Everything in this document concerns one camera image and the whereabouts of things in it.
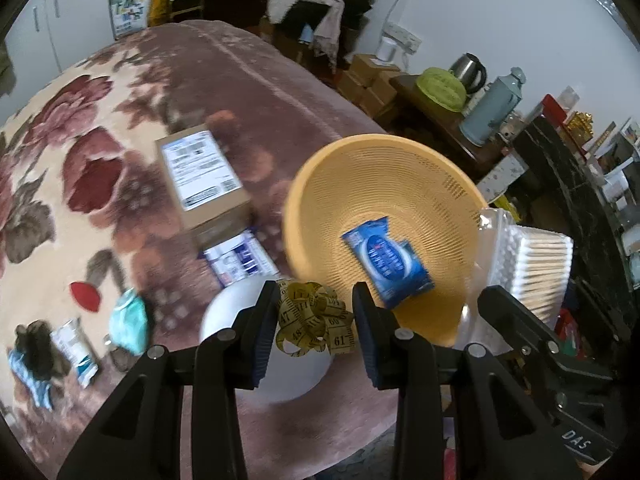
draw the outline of cabinet door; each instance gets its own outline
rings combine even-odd
[[[114,42],[109,0],[46,0],[53,47],[64,70]]]
[[[0,126],[60,75],[44,0],[29,0],[5,39],[12,66],[0,75]]]

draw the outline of screw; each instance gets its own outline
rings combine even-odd
[[[154,345],[146,351],[146,355],[151,359],[158,359],[164,355],[164,347],[160,345]]]
[[[564,392],[556,393],[556,406],[558,408],[560,408],[561,410],[564,410],[564,407],[566,406],[566,402],[567,402],[566,393]]]
[[[236,338],[236,331],[233,328],[223,328],[218,332],[217,338],[220,341],[232,341]]]
[[[549,348],[549,351],[552,354],[559,354],[560,353],[560,347],[558,346],[558,343],[556,343],[555,341],[547,341],[546,342],[546,347]]]
[[[414,331],[410,328],[396,328],[394,335],[400,341],[409,341],[414,337]]]
[[[466,351],[478,359],[486,355],[486,348],[480,343],[472,343],[466,348]]]

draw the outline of tape measure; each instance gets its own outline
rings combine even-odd
[[[280,306],[276,345],[287,355],[300,357],[311,349],[329,354],[346,354],[355,346],[351,323],[353,314],[347,310],[335,291],[316,282],[299,283],[278,280]],[[284,340],[300,350],[287,352]]]

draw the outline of black marble table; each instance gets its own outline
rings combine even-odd
[[[632,326],[638,312],[627,259],[600,189],[545,118],[527,126],[513,147],[564,215],[564,234],[574,239],[572,275],[581,274]]]

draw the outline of floral blanket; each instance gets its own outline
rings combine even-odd
[[[259,38],[191,21],[148,29],[69,68],[0,133],[0,340],[8,351],[18,324],[57,327],[80,317],[100,358],[85,390],[73,374],[53,381],[52,412],[37,408],[0,360],[0,400],[48,478],[122,378],[102,339],[123,288],[137,288],[152,310],[154,343],[197,344],[219,285],[180,233],[154,140],[205,120],[252,196],[258,239],[283,272],[280,209],[298,168],[332,140],[380,131]],[[98,287],[98,312],[74,301],[70,284],[82,281]],[[187,396],[185,417],[188,404]],[[395,409],[395,395],[373,390],[357,355],[336,359],[319,386],[287,406],[239,402],[250,476],[315,473],[385,431]],[[188,444],[187,418],[183,433]],[[182,453],[188,474],[188,445]]]

